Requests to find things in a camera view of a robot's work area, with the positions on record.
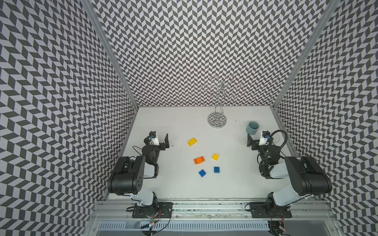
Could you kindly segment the yellow curved lego brick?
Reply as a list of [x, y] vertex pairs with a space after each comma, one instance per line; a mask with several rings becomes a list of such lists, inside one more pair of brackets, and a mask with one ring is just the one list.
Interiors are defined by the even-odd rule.
[[188, 141], [188, 145], [189, 146], [193, 146], [194, 144], [196, 144], [197, 143], [197, 139], [196, 138], [192, 138], [192, 139], [190, 139], [189, 141]]

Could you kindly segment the orange lego brick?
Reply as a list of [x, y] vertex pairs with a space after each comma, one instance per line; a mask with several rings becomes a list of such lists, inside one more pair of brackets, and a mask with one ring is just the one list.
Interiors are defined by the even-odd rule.
[[195, 162], [195, 165], [199, 165], [199, 164], [205, 162], [205, 158], [203, 156], [195, 158], [194, 162]]

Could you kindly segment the small yellow lego brick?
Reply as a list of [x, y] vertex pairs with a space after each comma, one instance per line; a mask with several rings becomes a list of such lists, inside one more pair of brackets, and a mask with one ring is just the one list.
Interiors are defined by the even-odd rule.
[[215, 161], [217, 161], [219, 159], [219, 155], [215, 153], [213, 155], [212, 159], [215, 160]]

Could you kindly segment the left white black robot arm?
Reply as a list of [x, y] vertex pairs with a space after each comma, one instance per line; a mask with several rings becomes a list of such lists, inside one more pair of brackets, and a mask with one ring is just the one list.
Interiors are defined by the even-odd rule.
[[107, 190], [117, 196], [128, 196], [136, 201], [133, 212], [145, 217], [154, 217], [161, 212], [154, 192], [143, 190], [143, 181], [158, 176], [158, 158], [161, 151], [170, 147], [169, 136], [159, 142], [157, 133], [151, 131], [144, 139], [145, 146], [139, 156], [120, 157], [107, 181]]

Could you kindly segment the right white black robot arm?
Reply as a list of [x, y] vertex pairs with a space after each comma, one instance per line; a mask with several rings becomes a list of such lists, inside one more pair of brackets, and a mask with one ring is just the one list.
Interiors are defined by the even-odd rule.
[[279, 191], [267, 195], [264, 203], [249, 203], [253, 218], [269, 216], [291, 217], [290, 205], [306, 197], [330, 193], [330, 178], [312, 157], [281, 156], [280, 146], [273, 143], [273, 134], [264, 131], [259, 140], [247, 135], [247, 146], [258, 151], [260, 175], [268, 180], [289, 178], [290, 183]]

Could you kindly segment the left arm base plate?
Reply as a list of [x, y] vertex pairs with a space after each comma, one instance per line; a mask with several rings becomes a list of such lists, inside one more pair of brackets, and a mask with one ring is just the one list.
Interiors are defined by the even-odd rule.
[[171, 217], [172, 210], [172, 202], [159, 202], [157, 204], [152, 204], [151, 206], [138, 206], [135, 204], [132, 212], [132, 218], [168, 219]]

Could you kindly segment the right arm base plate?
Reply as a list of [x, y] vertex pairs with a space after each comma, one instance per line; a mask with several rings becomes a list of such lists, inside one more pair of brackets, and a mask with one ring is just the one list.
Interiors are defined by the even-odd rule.
[[252, 218], [292, 218], [290, 207], [267, 206], [266, 203], [251, 202], [248, 204]]

